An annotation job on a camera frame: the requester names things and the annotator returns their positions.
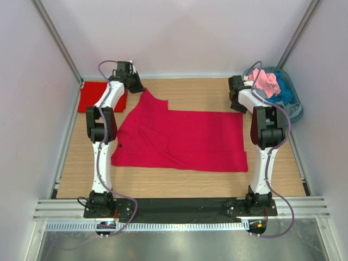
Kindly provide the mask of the magenta t-shirt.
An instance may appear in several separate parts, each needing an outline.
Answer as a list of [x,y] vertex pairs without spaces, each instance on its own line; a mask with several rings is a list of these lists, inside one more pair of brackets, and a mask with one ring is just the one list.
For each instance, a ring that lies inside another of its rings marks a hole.
[[149,90],[125,118],[117,141],[114,166],[248,171],[241,113],[170,110]]

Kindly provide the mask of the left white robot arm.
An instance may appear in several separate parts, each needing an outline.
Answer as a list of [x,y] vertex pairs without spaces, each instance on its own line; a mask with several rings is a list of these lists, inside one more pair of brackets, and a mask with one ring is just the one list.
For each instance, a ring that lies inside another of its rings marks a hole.
[[85,113],[87,135],[94,152],[94,181],[85,204],[85,218],[109,218],[116,211],[116,193],[112,191],[110,176],[111,149],[117,137],[114,109],[126,90],[131,93],[145,91],[131,60],[106,60],[98,65],[98,70],[107,81],[107,87]]

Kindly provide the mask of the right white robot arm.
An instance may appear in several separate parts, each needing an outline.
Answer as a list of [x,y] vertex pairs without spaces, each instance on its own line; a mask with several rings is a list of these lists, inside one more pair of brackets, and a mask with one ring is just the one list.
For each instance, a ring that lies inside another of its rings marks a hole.
[[271,186],[274,161],[278,148],[287,137],[283,110],[265,101],[246,85],[241,75],[228,79],[231,108],[252,114],[250,138],[256,148],[254,174],[243,200],[233,198],[227,202],[231,216],[275,216],[276,194]]

